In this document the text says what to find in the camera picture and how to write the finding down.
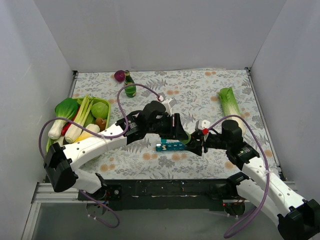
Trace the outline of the green pill bottle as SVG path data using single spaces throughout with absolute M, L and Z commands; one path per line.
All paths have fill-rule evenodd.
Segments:
M 185 146 L 187 146 L 191 141 L 192 141 L 192 136 L 190 134 L 187 134 L 188 138 L 185 140 L 180 140 L 180 142 L 182 144 L 184 144 Z

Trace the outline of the teal weekly pill organizer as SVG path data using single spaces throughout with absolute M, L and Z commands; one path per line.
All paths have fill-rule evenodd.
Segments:
M 161 138 L 160 142 L 155 145 L 155 150 L 157 152 L 183 151 L 185 148 L 186 145 L 182 142 L 165 138 Z

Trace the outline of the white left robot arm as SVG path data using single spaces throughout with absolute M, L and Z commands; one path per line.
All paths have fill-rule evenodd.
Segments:
M 183 129 L 180 115 L 172 114 L 169 108 L 169 104 L 152 101 L 97 136 L 64 146 L 58 143 L 51 145 L 44 159 L 44 169 L 53 190 L 60 193 L 75 188 L 89 193 L 95 200 L 101 200 L 107 193 L 102 176 L 81 170 L 82 165 L 105 152 L 139 141 L 147 134 L 188 142 L 191 137 Z

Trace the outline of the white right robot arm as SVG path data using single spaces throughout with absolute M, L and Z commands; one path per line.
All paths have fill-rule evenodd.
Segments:
M 320 205 L 307 200 L 272 172 L 259 153 L 244 142 L 235 120 L 222 122 L 221 133 L 209 132 L 209 122 L 197 122 L 183 143 L 186 150 L 202 155 L 208 149 L 225 150 L 228 160 L 241 171 L 241 179 L 226 186 L 232 199 L 245 198 L 276 225 L 285 240 L 308 240 L 320 232 Z

